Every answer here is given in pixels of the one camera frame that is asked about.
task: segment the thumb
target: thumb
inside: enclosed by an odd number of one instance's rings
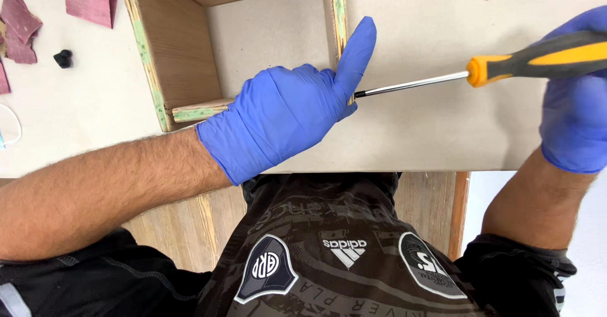
[[[351,105],[347,105],[344,110],[342,111],[341,115],[339,116],[338,122],[340,122],[341,120],[348,118],[350,115],[352,115],[353,112],[356,111],[356,109],[358,108],[358,104],[357,103],[352,103]]]
[[[364,17],[354,33],[345,45],[344,53],[338,64],[338,71],[335,75],[335,85],[340,88],[347,97],[350,97],[358,84],[362,75],[367,69],[375,40],[377,39],[377,29],[373,18]]]

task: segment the wooden floor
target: wooden floor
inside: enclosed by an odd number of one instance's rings
[[[400,220],[447,254],[455,172],[405,172],[395,194]],[[125,224],[141,245],[165,253],[178,268],[211,271],[247,206],[230,187],[148,211]]]

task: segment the hairy arm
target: hairy arm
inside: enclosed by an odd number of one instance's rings
[[[539,248],[565,249],[581,199],[596,176],[558,169],[537,149],[487,208],[482,233]]]
[[[141,212],[230,184],[194,128],[65,159],[0,188],[0,259],[75,251]]]

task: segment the gloved hand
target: gloved hand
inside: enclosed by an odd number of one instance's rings
[[[582,30],[607,31],[607,6],[588,10],[544,39]],[[607,165],[607,70],[551,79],[544,96],[542,154],[557,168],[596,173]]]
[[[249,79],[228,111],[196,125],[200,141],[233,185],[320,142],[350,116],[347,105],[375,48],[377,31],[365,17],[348,40],[337,74],[304,64],[275,66]]]

